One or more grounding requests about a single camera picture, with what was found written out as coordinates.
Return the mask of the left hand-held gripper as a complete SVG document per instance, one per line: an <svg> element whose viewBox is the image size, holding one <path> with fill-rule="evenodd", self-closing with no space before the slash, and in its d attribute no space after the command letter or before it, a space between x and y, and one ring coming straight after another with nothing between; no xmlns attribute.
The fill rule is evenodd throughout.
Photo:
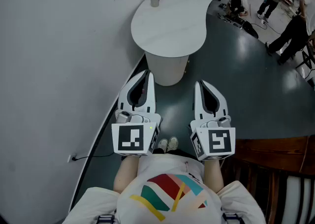
<svg viewBox="0 0 315 224"><path fill-rule="evenodd" d="M139 107L143 112L134 111ZM118 108L121 110L115 111L116 122L111 125L114 152L122 156L151 155L160 132L161 116L155 113L155 79L149 70L133 76L123 86Z"/></svg>

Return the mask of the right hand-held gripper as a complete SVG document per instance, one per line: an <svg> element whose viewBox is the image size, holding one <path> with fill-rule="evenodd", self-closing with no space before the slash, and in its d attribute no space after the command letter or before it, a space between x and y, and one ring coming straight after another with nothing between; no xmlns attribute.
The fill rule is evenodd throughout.
<svg viewBox="0 0 315 224"><path fill-rule="evenodd" d="M226 99L215 86L196 81L193 111L196 120L190 123L190 139L197 159L221 160L235 154L236 129L230 125ZM206 119L208 114L216 119Z"/></svg>

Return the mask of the person's left forearm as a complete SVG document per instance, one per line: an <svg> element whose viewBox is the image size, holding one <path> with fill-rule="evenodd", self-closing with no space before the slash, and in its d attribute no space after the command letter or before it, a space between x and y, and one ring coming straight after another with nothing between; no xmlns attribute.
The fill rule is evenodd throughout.
<svg viewBox="0 0 315 224"><path fill-rule="evenodd" d="M114 179L113 190L122 193L125 188L137 177L140 157L126 157L118 169Z"/></svg>

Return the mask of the person's right forearm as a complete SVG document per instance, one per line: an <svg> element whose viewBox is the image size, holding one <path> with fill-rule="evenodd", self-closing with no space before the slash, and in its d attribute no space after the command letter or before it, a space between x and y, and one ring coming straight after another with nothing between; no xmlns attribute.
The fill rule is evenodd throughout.
<svg viewBox="0 0 315 224"><path fill-rule="evenodd" d="M215 193L224 187L219 160L205 161L203 183Z"/></svg>

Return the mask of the white kidney-shaped table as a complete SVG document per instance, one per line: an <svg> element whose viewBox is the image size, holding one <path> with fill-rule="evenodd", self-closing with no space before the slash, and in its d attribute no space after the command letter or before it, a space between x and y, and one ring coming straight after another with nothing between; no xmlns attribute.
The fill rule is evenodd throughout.
<svg viewBox="0 0 315 224"><path fill-rule="evenodd" d="M157 7L144 0L131 21L134 42L145 52L155 82L177 84L188 58L207 35L206 12L212 0L160 0Z"/></svg>

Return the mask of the person's left white shoe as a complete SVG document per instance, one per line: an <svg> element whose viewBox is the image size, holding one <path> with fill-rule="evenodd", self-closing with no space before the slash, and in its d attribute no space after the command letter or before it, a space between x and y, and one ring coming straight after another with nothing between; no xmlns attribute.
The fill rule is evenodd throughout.
<svg viewBox="0 0 315 224"><path fill-rule="evenodd" d="M158 154L165 154L167 152L168 140L162 139L156 148Z"/></svg>

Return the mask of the person's white shoe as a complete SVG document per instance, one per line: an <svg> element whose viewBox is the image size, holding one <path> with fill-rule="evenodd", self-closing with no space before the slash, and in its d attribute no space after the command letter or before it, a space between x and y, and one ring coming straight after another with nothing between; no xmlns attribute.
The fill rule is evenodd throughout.
<svg viewBox="0 0 315 224"><path fill-rule="evenodd" d="M168 140L162 139L156 148L158 154L165 154L167 152Z"/></svg>
<svg viewBox="0 0 315 224"><path fill-rule="evenodd" d="M169 139L168 141L168 145L167 145L167 151L175 151L178 149L178 146L179 146L179 142L178 142L178 139L173 136Z"/></svg>

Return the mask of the person's right white shoe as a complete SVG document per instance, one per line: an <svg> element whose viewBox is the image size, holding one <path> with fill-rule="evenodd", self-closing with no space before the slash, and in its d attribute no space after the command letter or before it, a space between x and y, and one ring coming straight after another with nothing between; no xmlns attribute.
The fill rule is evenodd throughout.
<svg viewBox="0 0 315 224"><path fill-rule="evenodd" d="M168 141L168 145L167 145L167 151L175 151L178 149L178 146L179 146L179 142L178 142L178 139L173 136L169 139Z"/></svg>

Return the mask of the person's dark trousers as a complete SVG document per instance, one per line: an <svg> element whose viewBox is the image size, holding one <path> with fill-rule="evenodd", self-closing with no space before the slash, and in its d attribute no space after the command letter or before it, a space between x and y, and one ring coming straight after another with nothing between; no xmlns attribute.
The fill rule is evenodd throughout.
<svg viewBox="0 0 315 224"><path fill-rule="evenodd" d="M198 161L198 159L194 156L191 155L189 153L186 153L180 149L176 149L176 150L170 150L170 151L164 151L162 148L157 148L153 150L153 154L171 154L171 155L177 155L177 156L182 156L185 158L191 158L193 160Z"/></svg>

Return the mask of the dark wooden furniture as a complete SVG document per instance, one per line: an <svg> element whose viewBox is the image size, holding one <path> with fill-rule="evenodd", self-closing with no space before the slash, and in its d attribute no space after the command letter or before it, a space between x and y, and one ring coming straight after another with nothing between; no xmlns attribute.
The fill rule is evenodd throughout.
<svg viewBox="0 0 315 224"><path fill-rule="evenodd" d="M267 224L315 224L315 135L238 139L221 170L225 184L249 191Z"/></svg>

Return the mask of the black bag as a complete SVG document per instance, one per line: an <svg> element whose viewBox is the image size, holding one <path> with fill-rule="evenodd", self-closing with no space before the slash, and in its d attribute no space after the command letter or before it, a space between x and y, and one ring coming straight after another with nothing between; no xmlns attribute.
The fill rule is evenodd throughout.
<svg viewBox="0 0 315 224"><path fill-rule="evenodd" d="M245 21L245 22L243 23L243 25L242 25L242 29L243 29L244 31L246 31L248 34L250 34L251 36L253 36L254 38L256 38L256 39L259 38L259 36L258 36L256 30L253 28L253 26L252 26L251 23Z"/></svg>

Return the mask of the white shirt colourful print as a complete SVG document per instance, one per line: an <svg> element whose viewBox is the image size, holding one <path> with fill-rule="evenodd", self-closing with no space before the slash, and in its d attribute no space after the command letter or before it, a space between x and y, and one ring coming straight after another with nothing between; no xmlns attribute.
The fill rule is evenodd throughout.
<svg viewBox="0 0 315 224"><path fill-rule="evenodd" d="M234 181L215 193L204 163L171 154L140 157L122 193L88 188L63 224L266 224L256 200Z"/></svg>

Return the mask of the black metal chair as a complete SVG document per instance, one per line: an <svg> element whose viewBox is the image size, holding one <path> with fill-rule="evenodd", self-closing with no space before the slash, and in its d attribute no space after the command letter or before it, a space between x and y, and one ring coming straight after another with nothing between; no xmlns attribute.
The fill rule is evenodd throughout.
<svg viewBox="0 0 315 224"><path fill-rule="evenodd" d="M312 70L312 65L315 66L315 56L314 56L314 46L313 42L315 42L315 37L309 38L308 42L305 44L303 49L301 50L302 52L302 62L295 67L295 69L298 69L302 65L306 65L310 70Z"/></svg>

